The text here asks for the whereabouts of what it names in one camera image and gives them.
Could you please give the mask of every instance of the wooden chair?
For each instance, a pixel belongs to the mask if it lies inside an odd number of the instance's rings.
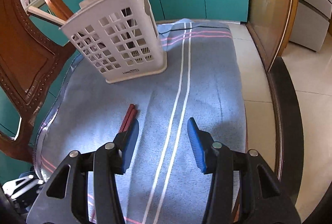
[[[45,2],[63,20],[73,14],[62,0]],[[75,47],[71,43],[62,47],[43,35],[20,0],[0,0],[0,25],[0,85],[21,117],[14,138],[0,132],[0,150],[11,158],[32,163],[29,141],[36,116]]]

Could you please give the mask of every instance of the white stripe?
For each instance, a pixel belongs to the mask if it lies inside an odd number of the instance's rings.
[[[184,29],[185,29],[185,32],[183,34],[183,37],[185,37],[185,34],[186,34],[186,23],[184,23]],[[163,151],[161,152],[160,161],[159,161],[159,164],[158,164],[158,167],[157,167],[156,174],[154,176],[154,181],[153,181],[152,189],[151,189],[151,192],[150,192],[149,200],[148,200],[146,208],[145,208],[142,224],[145,224],[145,222],[146,222],[147,215],[148,215],[149,210],[150,210],[152,198],[153,198],[153,195],[154,195],[154,191],[156,190],[159,173],[160,173],[160,170],[161,170],[161,166],[164,162],[166,149],[167,149],[169,138],[170,138],[170,135],[171,135],[172,124],[173,124],[173,119],[174,119],[174,115],[175,115],[175,111],[176,111],[176,106],[178,105],[178,100],[179,100],[179,96],[180,96],[180,93],[181,93],[182,75],[183,75],[184,44],[185,44],[185,39],[183,39],[183,41],[182,41],[182,58],[181,58],[181,70],[180,70],[180,81],[179,81],[178,93],[176,94],[176,98],[175,98],[175,102],[174,102],[174,106],[173,106],[173,111],[172,111],[171,118],[170,118],[170,121],[169,121],[168,129],[167,129],[167,135],[166,135],[164,148],[163,148]]]
[[[168,180],[169,180],[169,178],[171,176],[171,171],[172,171],[172,167],[173,167],[173,164],[174,164],[174,159],[175,159],[176,151],[178,149],[178,144],[179,144],[179,140],[180,140],[180,134],[181,134],[181,128],[182,128],[183,118],[185,116],[185,111],[186,111],[186,106],[187,106],[187,101],[188,101],[188,95],[189,95],[189,90],[190,90],[190,60],[191,60],[191,30],[192,30],[191,24],[192,23],[190,23],[189,48],[188,48],[188,82],[187,82],[187,93],[186,93],[185,101],[184,101],[183,107],[182,107],[182,113],[181,113],[180,123],[179,123],[179,126],[178,126],[178,132],[176,134],[176,140],[175,140],[175,144],[174,144],[174,149],[173,149],[171,161],[170,161],[169,166],[168,166],[168,170],[167,170],[167,175],[166,175],[166,179],[165,179],[165,184],[164,184],[163,192],[161,193],[161,198],[160,198],[160,201],[159,201],[159,204],[158,204],[157,213],[156,213],[156,216],[154,218],[153,224],[157,224],[157,222],[158,222],[160,210],[161,210],[161,207],[163,205],[164,198],[165,198],[166,189],[167,189],[167,185],[168,185]]]

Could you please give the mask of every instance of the silver screw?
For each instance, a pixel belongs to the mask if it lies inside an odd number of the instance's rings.
[[[214,142],[214,143],[212,144],[212,147],[215,148],[215,149],[219,149],[219,148],[222,147],[222,144],[221,144],[220,142]]]
[[[251,155],[252,157],[256,157],[256,156],[258,156],[258,152],[255,149],[251,149],[249,151],[249,155]]]
[[[114,148],[114,146],[115,146],[115,144],[114,144],[114,143],[107,143],[107,144],[105,144],[105,149],[108,149],[108,150],[110,150],[110,149],[113,149],[113,148]]]
[[[77,151],[77,150],[71,151],[71,152],[69,153],[69,156],[72,157],[72,158],[77,157],[77,155],[78,155],[78,151]]]

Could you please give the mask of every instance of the white plastic basket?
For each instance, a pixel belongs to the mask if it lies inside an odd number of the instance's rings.
[[[106,82],[167,68],[149,0],[90,0],[83,5],[61,30]]]

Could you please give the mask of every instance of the basket base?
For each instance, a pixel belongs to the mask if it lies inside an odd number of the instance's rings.
[[[139,78],[139,77],[153,75],[153,74],[159,74],[159,73],[164,72],[166,69],[167,69],[167,53],[166,53],[166,51],[164,51],[164,65],[160,70],[145,72],[145,73],[142,73],[142,74],[136,74],[136,75],[133,75],[133,76],[130,76],[130,77],[123,77],[123,78],[119,78],[119,79],[115,79],[115,80],[107,80],[106,79],[106,83],[114,84],[114,83],[117,83],[117,82],[130,80],[130,79],[134,79],[134,78]]]

